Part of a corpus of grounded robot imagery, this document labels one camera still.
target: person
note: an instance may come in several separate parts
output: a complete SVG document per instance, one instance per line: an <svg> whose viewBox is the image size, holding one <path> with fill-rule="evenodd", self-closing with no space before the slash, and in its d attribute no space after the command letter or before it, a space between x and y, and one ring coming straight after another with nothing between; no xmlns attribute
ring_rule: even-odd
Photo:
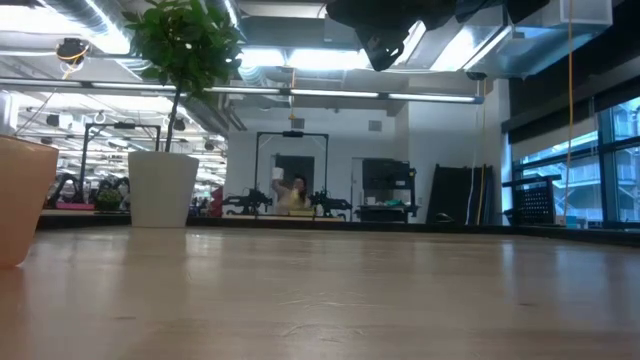
<svg viewBox="0 0 640 360"><path fill-rule="evenodd" d="M272 188L278 194L276 204L277 215L289 215L290 210L310 209L311 201L307 197L307 178L296 174L293 178L293 188L282 185L282 180L274 179Z"/></svg>

